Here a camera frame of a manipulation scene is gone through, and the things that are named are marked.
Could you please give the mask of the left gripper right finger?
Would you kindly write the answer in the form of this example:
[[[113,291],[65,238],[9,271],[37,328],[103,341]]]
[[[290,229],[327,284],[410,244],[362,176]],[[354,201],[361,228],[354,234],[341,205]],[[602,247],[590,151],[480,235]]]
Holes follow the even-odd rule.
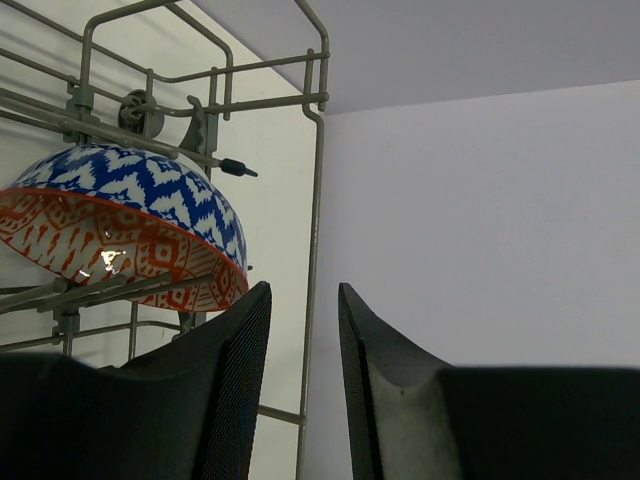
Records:
[[[357,479],[635,479],[639,373],[609,367],[462,367],[338,288]]]

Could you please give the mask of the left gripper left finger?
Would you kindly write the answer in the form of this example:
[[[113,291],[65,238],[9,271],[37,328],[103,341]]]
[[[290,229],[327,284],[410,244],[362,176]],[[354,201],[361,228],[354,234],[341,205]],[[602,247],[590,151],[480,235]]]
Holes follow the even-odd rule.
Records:
[[[271,323],[257,283],[228,310],[121,367],[1,358],[5,479],[244,479]]]

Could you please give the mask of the red patterned bowl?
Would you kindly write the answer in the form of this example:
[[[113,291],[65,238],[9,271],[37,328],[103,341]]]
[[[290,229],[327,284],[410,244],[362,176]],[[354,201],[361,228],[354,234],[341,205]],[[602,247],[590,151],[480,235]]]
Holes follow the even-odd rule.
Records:
[[[79,285],[169,274],[176,287],[138,299],[156,308],[222,311],[249,289],[240,219],[184,155],[86,144],[45,157],[2,188],[1,240]]]

